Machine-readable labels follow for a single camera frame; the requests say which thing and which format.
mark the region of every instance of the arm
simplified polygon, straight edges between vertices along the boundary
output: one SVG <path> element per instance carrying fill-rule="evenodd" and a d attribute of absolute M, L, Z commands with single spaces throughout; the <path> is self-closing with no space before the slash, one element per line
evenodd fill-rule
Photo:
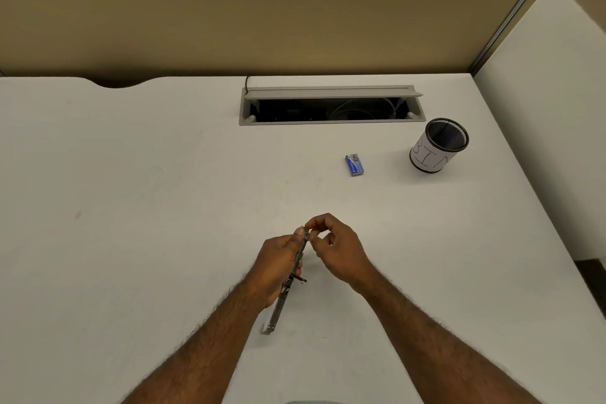
<path fill-rule="evenodd" d="M 337 278 L 370 304 L 425 404 L 537 404 L 502 370 L 436 323 L 368 260 L 356 233 L 334 216 L 311 219 L 310 243 Z M 323 239 L 318 233 L 330 230 Z"/>
<path fill-rule="evenodd" d="M 254 321 L 276 300 L 302 241 L 302 228 L 293 235 L 266 240 L 246 277 L 123 404 L 219 404 Z"/>

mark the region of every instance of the person's right hand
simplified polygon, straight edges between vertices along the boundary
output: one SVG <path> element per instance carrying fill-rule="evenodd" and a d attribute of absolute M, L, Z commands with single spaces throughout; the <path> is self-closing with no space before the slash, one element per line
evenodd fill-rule
<path fill-rule="evenodd" d="M 309 242 L 326 268 L 355 291 L 373 274 L 375 267 L 368 260 L 356 232 L 332 214 L 322 214 L 305 225 L 311 230 Z M 330 230 L 323 239 L 320 232 Z"/>

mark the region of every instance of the mesh pen cup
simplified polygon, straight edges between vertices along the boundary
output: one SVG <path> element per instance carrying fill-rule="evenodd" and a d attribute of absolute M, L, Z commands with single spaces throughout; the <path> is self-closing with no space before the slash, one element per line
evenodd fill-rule
<path fill-rule="evenodd" d="M 434 118 L 410 149 L 410 161 L 423 172 L 438 172 L 467 144 L 469 135 L 460 124 L 449 118 Z"/>

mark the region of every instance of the person's left hand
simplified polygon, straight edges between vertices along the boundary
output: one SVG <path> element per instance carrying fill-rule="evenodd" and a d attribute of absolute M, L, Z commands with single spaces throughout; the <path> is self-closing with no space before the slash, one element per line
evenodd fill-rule
<path fill-rule="evenodd" d="M 294 256 L 303 242 L 303 227 L 292 235 L 265 240 L 257 259 L 248 274 L 246 281 L 255 292 L 265 297 L 265 307 L 270 306 L 280 295 L 282 284 L 293 270 Z M 303 261 L 299 262 L 296 275 L 300 275 Z"/>

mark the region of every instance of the desk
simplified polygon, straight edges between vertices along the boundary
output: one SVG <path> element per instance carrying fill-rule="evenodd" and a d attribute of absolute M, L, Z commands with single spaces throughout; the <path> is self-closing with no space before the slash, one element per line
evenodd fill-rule
<path fill-rule="evenodd" d="M 243 77 L 0 79 L 0 390 L 111 403 L 169 355 L 263 239 L 330 211 L 417 304 L 541 399 L 606 401 L 606 323 L 467 74 L 253 77 L 414 85 L 470 144 L 442 172 L 424 123 L 239 126 Z M 357 152 L 365 174 L 350 177 Z M 310 252 L 257 320 L 225 403 L 420 402 L 374 313 Z M 292 352 L 284 357 L 285 351 Z"/>

